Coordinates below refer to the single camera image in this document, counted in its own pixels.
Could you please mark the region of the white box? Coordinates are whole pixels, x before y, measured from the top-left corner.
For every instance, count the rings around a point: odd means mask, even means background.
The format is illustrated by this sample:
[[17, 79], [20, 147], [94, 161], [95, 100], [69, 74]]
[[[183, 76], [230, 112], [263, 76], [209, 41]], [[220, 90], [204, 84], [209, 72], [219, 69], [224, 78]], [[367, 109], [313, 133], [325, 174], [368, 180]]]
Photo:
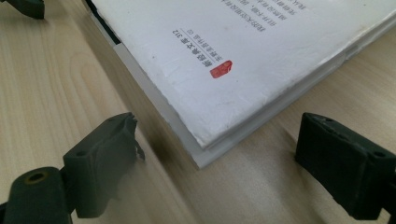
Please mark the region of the white box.
[[396, 0], [84, 0], [205, 167], [396, 26]]

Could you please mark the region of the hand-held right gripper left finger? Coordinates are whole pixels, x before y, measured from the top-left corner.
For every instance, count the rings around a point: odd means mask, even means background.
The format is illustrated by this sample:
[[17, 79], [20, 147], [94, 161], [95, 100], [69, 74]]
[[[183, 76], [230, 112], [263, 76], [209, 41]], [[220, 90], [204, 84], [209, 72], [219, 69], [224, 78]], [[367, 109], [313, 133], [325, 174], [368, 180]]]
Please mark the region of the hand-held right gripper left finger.
[[120, 179], [146, 158], [135, 139], [137, 120], [130, 112], [106, 119], [64, 156], [68, 206], [80, 218], [101, 216], [117, 197]]

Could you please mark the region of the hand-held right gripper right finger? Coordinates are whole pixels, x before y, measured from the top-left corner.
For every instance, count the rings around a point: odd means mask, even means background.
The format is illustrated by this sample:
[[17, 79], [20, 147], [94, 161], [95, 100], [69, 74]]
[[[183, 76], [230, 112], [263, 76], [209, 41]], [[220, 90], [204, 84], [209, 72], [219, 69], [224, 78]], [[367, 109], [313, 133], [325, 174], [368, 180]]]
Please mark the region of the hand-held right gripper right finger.
[[295, 160], [357, 220], [396, 220], [396, 155], [334, 119], [302, 115]]

